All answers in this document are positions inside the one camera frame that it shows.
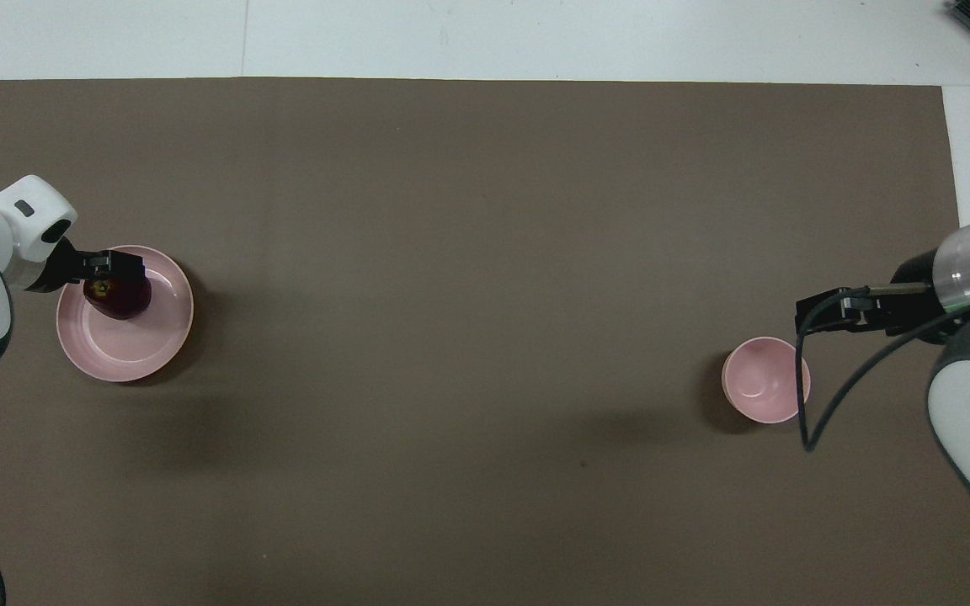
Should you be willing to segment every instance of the apple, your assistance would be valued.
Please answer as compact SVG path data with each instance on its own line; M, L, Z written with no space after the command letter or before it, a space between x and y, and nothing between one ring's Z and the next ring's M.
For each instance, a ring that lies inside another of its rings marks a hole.
M85 280L84 298L99 313L116 321L128 321L152 302L152 283L149 279L92 279Z

